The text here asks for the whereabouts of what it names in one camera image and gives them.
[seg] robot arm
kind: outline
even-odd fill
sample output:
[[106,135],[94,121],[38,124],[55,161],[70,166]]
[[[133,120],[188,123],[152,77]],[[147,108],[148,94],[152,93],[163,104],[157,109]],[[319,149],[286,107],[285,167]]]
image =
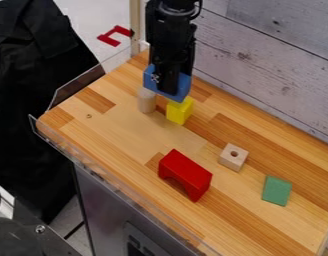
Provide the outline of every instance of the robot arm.
[[[178,102],[184,100],[191,86],[197,29],[191,21],[199,16],[202,1],[150,0],[146,6],[146,39],[151,45],[149,59],[153,69],[151,82],[156,84],[156,92],[168,98],[176,96],[172,99]],[[146,81],[145,87],[151,89]]]

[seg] beige block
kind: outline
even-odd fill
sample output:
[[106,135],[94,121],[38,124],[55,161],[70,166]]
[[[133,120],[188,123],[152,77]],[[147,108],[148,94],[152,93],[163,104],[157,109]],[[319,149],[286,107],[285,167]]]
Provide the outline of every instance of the beige block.
[[233,171],[239,172],[247,156],[248,151],[228,143],[220,155],[219,163]]
[[144,114],[152,113],[156,110],[157,94],[144,87],[138,90],[138,109]]

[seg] blue block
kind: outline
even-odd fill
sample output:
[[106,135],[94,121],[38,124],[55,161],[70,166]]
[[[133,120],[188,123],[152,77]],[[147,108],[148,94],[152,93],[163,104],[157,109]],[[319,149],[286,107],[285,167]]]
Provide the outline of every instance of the blue block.
[[191,88],[191,76],[188,76],[186,74],[180,73],[179,74],[179,83],[178,83],[178,92],[175,96],[172,96],[170,94],[164,93],[157,88],[157,83],[155,81],[152,81],[151,75],[153,74],[155,70],[155,66],[151,64],[147,67],[147,69],[144,72],[144,87],[154,91],[157,94],[163,95],[166,98],[169,98],[176,102],[183,102],[185,97],[190,92]]

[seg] wooden cube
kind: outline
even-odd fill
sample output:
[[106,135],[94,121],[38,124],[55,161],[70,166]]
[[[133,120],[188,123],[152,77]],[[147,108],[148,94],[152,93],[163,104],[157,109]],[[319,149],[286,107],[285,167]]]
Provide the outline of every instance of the wooden cube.
[[219,163],[233,171],[239,172],[247,156],[248,151],[228,143],[220,155]]

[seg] gray metal base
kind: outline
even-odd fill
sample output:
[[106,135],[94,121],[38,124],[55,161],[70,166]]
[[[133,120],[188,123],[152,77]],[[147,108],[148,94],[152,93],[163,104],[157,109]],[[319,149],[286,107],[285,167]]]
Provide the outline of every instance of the gray metal base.
[[[77,166],[76,176],[80,204],[96,256],[198,255],[100,177]],[[129,253],[129,247],[136,247],[140,254]]]

